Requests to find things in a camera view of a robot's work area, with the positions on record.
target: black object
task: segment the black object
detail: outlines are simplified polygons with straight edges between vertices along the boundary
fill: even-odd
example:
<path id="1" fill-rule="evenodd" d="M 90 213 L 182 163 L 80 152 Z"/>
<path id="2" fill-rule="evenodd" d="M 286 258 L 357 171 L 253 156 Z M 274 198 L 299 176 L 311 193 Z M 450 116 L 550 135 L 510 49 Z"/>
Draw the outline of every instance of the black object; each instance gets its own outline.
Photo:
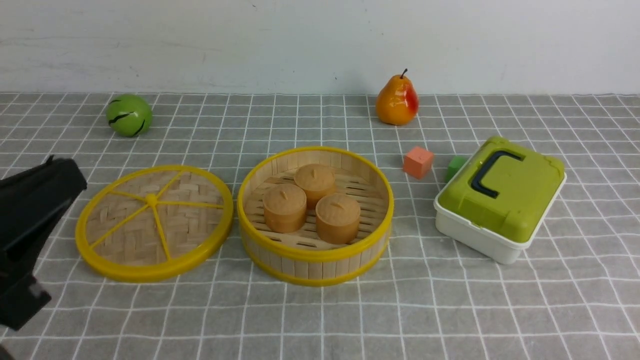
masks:
<path id="1" fill-rule="evenodd" d="M 33 267 L 51 231 L 86 187 L 74 160 L 53 156 L 0 180 L 0 324 L 18 331 L 51 301 Z"/>
<path id="2" fill-rule="evenodd" d="M 493 154 L 491 154 L 491 156 L 489 156 L 489 158 L 485 161 L 485 163 L 482 165 L 482 167 L 480 168 L 480 170 L 478 170 L 478 172 L 476 173 L 476 175 L 474 176 L 473 179 L 471 179 L 471 189 L 485 194 L 489 197 L 492 198 L 497 198 L 498 197 L 498 192 L 492 189 L 487 188 L 485 185 L 482 185 L 482 183 L 480 181 L 482 181 L 482 178 L 486 175 L 486 173 L 489 171 L 489 169 L 493 166 L 493 164 L 495 164 L 495 162 L 501 157 L 501 156 L 509 156 L 510 158 L 514 158 L 516 160 L 522 161 L 522 157 L 516 155 L 516 154 L 512 154 L 508 151 L 504 151 L 504 150 L 499 150 L 494 152 Z"/>

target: white plastic box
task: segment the white plastic box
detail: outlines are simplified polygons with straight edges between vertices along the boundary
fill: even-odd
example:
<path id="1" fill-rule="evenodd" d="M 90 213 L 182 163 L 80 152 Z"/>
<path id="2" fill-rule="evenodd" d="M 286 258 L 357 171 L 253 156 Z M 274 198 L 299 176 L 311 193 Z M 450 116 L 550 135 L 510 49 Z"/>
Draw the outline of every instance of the white plastic box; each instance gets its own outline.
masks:
<path id="1" fill-rule="evenodd" d="M 475 249 L 482 254 L 496 260 L 499 263 L 509 265 L 513 264 L 521 255 L 524 249 L 529 248 L 531 246 L 531 242 L 533 238 L 536 236 L 538 229 L 542 225 L 544 218 L 546 217 L 551 205 L 553 205 L 556 200 L 560 190 L 564 186 L 566 182 L 566 173 L 564 173 L 564 177 L 562 182 L 558 186 L 554 196 L 549 202 L 547 208 L 545 209 L 542 217 L 538 221 L 538 224 L 535 227 L 533 233 L 529 239 L 524 243 L 517 243 L 511 241 L 504 236 L 501 236 L 491 230 L 487 230 L 483 227 L 479 227 L 473 224 L 471 221 L 466 218 L 449 211 L 448 209 L 443 208 L 439 203 L 440 195 L 447 189 L 448 185 L 451 184 L 456 177 L 460 174 L 461 170 L 467 166 L 467 162 L 462 166 L 462 168 L 458 171 L 458 173 L 447 183 L 447 185 L 440 190 L 440 193 L 436 196 L 433 201 L 433 205 L 436 209 L 436 229 L 441 233 L 445 234 L 457 240 L 466 246 L 469 246 L 472 249 Z"/>

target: yellow spoke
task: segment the yellow spoke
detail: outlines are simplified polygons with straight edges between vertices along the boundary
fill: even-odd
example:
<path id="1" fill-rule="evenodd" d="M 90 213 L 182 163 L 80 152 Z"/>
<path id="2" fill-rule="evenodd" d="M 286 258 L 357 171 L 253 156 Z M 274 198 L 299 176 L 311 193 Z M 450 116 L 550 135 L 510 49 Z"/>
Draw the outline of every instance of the yellow spoke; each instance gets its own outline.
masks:
<path id="1" fill-rule="evenodd" d="M 116 232 L 116 230 L 118 230 L 120 227 L 122 227 L 127 221 L 131 220 L 132 218 L 134 218 L 137 214 L 140 214 L 142 211 L 145 211 L 147 208 L 149 207 L 149 205 L 144 205 L 142 208 L 136 210 L 133 214 L 129 215 L 128 217 L 125 217 L 124 220 L 122 220 L 121 222 L 119 222 L 116 226 L 114 226 L 111 230 L 107 231 L 104 235 L 102 235 L 96 242 L 94 242 L 93 244 L 89 245 L 89 248 L 93 249 L 94 247 L 96 247 L 99 243 L 103 242 L 104 239 L 106 239 L 109 235 L 113 234 Z"/>
<path id="2" fill-rule="evenodd" d="M 185 206 L 200 206 L 203 208 L 216 208 L 224 209 L 224 205 L 208 204 L 206 202 L 186 202 L 186 201 L 158 201 L 159 205 L 185 205 Z"/>
<path id="3" fill-rule="evenodd" d="M 116 191 L 116 190 L 111 190 L 109 193 L 112 193 L 114 195 L 121 195 L 121 196 L 130 197 L 132 199 L 140 200 L 142 202 L 147 202 L 145 200 L 145 198 L 137 196 L 137 195 L 133 195 L 132 193 L 119 192 L 119 191 Z"/>
<path id="4" fill-rule="evenodd" d="M 162 224 L 160 223 L 160 215 L 158 215 L 158 210 L 156 206 L 151 206 L 151 210 L 154 212 L 154 218 L 156 218 L 156 226 L 158 227 L 158 234 L 160 235 L 160 241 L 162 242 L 162 247 L 164 249 L 164 254 L 166 255 L 166 260 L 171 260 L 171 255 L 169 254 L 169 245 L 166 243 L 166 238 L 164 237 L 164 231 L 162 230 Z"/>
<path id="5" fill-rule="evenodd" d="M 160 196 L 162 196 L 162 194 L 169 189 L 169 186 L 171 186 L 171 184 L 173 184 L 176 180 L 178 180 L 178 177 L 180 177 L 180 175 L 182 175 L 184 171 L 180 171 L 178 172 L 178 174 L 176 174 L 171 180 L 169 180 L 169 182 L 162 188 L 160 189 L 160 191 L 156 194 L 156 197 L 159 199 Z"/>

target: white wall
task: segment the white wall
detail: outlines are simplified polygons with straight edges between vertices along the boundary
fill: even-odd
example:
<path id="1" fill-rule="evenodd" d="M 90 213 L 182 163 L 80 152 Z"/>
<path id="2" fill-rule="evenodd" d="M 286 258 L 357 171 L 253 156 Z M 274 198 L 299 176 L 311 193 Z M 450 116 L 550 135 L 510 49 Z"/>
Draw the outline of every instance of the white wall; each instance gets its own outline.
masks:
<path id="1" fill-rule="evenodd" d="M 640 93 L 640 0 L 0 0 L 0 91 Z"/>

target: toy pear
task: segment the toy pear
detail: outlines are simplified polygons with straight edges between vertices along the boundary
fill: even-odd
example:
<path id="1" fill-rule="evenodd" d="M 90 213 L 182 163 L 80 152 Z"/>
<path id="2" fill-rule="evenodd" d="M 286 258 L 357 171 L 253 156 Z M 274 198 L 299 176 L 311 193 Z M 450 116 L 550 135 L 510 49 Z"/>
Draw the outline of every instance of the toy pear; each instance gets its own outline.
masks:
<path id="1" fill-rule="evenodd" d="M 407 125 L 418 114 L 418 95 L 406 72 L 392 76 L 376 99 L 376 114 L 386 124 Z"/>

